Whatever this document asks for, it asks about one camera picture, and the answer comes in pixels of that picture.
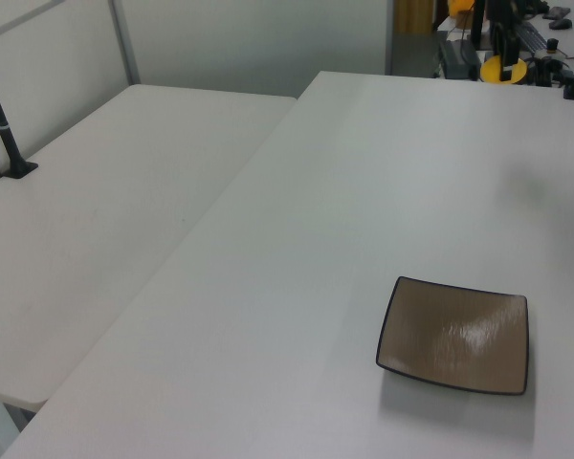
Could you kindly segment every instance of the square plate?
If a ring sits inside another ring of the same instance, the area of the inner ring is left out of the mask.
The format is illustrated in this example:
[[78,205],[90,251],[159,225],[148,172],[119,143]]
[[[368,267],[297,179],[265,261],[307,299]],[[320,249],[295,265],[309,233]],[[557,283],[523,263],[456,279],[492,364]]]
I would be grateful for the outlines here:
[[400,277],[376,363],[455,389],[522,395],[527,387],[527,298]]

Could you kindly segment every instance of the partition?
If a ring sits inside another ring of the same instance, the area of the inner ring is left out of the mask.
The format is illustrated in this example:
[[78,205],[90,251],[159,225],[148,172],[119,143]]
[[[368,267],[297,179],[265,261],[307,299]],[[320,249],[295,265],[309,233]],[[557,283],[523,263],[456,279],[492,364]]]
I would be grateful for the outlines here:
[[145,84],[298,97],[321,70],[383,74],[393,0],[115,0]]

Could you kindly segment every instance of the table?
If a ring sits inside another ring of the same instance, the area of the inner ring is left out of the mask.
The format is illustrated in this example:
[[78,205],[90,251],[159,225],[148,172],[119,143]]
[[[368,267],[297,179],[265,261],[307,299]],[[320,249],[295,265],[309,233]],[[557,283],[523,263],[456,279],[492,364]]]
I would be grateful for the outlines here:
[[[377,367],[399,275],[526,295],[526,394]],[[5,459],[389,456],[574,458],[561,91],[321,73]]]
[[293,104],[133,86],[0,180],[0,401],[53,395]]
[[[548,24],[551,22],[548,19],[543,19],[543,14],[536,15],[533,19],[530,19],[529,22],[536,27],[538,32],[545,38],[557,38],[559,40],[559,48],[568,56],[574,57],[574,0],[548,0],[547,2],[549,6],[554,7],[569,7],[572,9],[570,14],[566,17],[572,21],[572,29],[568,29],[565,31],[551,31],[548,28]],[[483,32],[488,31],[489,23],[486,21],[485,25],[483,26]],[[459,40],[462,36],[462,30],[455,28],[455,20],[448,17],[445,21],[440,24],[438,27],[438,32],[448,33],[447,39],[449,40]]]
[[[568,57],[574,57],[574,0],[549,0],[551,7],[569,7],[572,9],[570,14],[566,16],[567,19],[572,21],[572,29],[565,31],[551,31],[548,24],[551,22],[548,19],[543,19],[543,14],[538,14],[529,22],[538,29],[540,35],[544,38],[557,38],[559,40],[559,49],[566,53]],[[574,60],[568,60],[570,67],[574,70]]]

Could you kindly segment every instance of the white table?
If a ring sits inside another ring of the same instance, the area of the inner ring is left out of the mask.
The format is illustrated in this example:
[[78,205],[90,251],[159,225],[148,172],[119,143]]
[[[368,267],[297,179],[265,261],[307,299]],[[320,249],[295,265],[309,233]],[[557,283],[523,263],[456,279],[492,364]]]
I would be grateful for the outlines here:
[[[529,22],[538,29],[538,32],[540,32],[540,35],[544,38],[557,38],[559,40],[559,49],[568,56],[574,57],[574,0],[548,0],[548,5],[551,7],[569,7],[572,9],[570,14],[566,16],[567,19],[572,21],[572,29],[564,31],[550,30],[548,24],[552,21],[543,19],[543,14],[538,14]],[[574,70],[574,60],[568,60],[567,62]]]
[[[574,57],[574,0],[548,0],[549,6],[559,6],[559,7],[569,7],[572,9],[570,14],[566,17],[572,21],[572,29],[568,29],[565,31],[552,31],[549,29],[548,24],[551,22],[548,19],[543,19],[543,14],[536,15],[533,19],[529,22],[532,23],[534,27],[540,32],[544,38],[557,38],[559,40],[559,48],[568,56]],[[485,22],[483,27],[483,32],[487,32],[489,30],[489,23]],[[449,35],[447,39],[453,41],[461,39],[462,30],[455,28],[455,20],[453,18],[448,17],[447,19],[440,24],[438,27],[439,32],[448,32]],[[574,69],[574,60],[568,61],[570,62],[570,67]]]
[[133,86],[0,180],[0,401],[51,397],[293,104]]
[[[399,275],[526,295],[525,396],[377,367]],[[63,457],[574,458],[574,102],[320,74],[5,455]]]

